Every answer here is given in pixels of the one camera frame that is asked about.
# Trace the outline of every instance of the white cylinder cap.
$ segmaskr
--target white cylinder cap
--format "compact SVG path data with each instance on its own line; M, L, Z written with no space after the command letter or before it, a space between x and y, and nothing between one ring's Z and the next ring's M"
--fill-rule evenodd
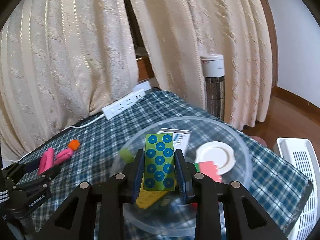
M223 77L224 60L221 54L210 54L200 56L203 75L205 77Z

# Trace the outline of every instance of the blue and white checkered cloth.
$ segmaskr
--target blue and white checkered cloth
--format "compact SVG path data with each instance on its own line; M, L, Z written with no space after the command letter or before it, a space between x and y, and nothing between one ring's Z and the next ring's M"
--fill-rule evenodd
M178 116L200 116L217 120L173 93L156 91L147 94L134 106L111 120L102 118L83 129L70 130L26 156L21 162L35 160L49 147L54 148L57 154L65 149L72 139L78 139L81 143L73 157L61 165L61 173L52 181L50 186L52 197L32 213L36 230L40 230L81 181L87 180L91 184L106 181L115 156L134 134L155 122ZM236 131L252 155L253 177L249 191L281 230L285 231L297 218L297 206L305 193L308 178L269 149L244 133ZM37 171L26 174L20 183L35 179L36 173ZM126 239L177 239L149 234L128 221L125 222L125 237Z

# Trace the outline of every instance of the blue circle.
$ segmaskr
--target blue circle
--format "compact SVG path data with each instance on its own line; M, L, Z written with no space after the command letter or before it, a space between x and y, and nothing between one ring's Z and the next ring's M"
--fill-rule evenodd
M155 136L155 135L150 135L149 136L149 138L148 138L148 142L149 143L156 143L157 142L157 140L158 140L158 138L157 138L157 136Z
M147 156L149 158L153 158L154 156L156 156L156 151L154 149L147 150Z
M163 156L157 156L156 158L155 158L155 164L157 164L157 165L162 165L162 164L164 164L164 157Z
M164 185L165 187L173 187L173 185L174 185L174 180L173 180L172 178L166 178L166 179L164 179L164 181L163 181L163 185Z
M163 171L167 174L173 172L173 165L170 163L167 163L163 166Z
M164 179L164 173L162 171L156 171L155 180L161 181Z
M155 182L155 180L152 179L152 178L148 178L148 179L146 179L146 181L145 181L145 185L146 185L146 187L148 187L148 188L154 187L155 184L156 184L156 182Z
M166 157L171 157L172 154L173 154L173 150L171 148L166 148L163 151L163 155L166 156Z
M156 170L157 170L157 167L154 164L149 164L147 166L147 172L149 172L149 173L155 173Z
M164 145L164 143L163 142L158 142L157 144L156 144L156 149L157 149L157 151L163 151L164 150L164 148L165 148L165 145Z
M172 141L172 136L170 134L166 134L162 137L162 140L165 142L165 143L169 143Z

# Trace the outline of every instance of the curtain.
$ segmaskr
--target curtain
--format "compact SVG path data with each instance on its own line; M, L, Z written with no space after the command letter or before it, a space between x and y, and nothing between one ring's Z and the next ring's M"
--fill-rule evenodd
M201 54L225 61L225 121L265 120L272 54L260 0L131 0L161 89L204 108Z
M0 139L8 159L137 84L123 0L22 0L0 39Z

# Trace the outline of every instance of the small white dish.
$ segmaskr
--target small white dish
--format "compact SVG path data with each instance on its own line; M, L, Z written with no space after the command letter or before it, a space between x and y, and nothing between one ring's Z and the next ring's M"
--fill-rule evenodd
M196 150L195 163L213 161L218 167L218 175L230 171L236 164L235 151L223 142L207 142Z

